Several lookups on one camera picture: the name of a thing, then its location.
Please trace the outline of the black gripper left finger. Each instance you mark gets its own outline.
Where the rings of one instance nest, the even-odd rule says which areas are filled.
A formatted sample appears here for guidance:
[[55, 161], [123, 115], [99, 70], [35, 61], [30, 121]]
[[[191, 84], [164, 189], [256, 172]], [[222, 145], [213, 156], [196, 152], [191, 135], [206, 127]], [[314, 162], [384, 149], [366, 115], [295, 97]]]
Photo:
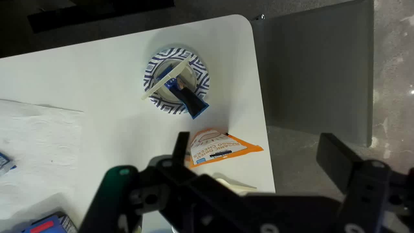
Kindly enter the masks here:
[[190, 139], [189, 132], [180, 132], [174, 144], [174, 149], [172, 153], [172, 162], [174, 165], [184, 166], [185, 165], [185, 156], [187, 150], [187, 143]]

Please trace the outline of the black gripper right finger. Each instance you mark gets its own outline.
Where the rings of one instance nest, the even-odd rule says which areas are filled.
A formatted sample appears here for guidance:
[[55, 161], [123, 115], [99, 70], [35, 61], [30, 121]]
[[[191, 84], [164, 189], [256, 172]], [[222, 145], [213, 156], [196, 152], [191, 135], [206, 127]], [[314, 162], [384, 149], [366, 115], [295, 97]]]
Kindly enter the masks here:
[[335, 135], [319, 136], [317, 163], [341, 193], [347, 192], [353, 171], [361, 162], [362, 158]]

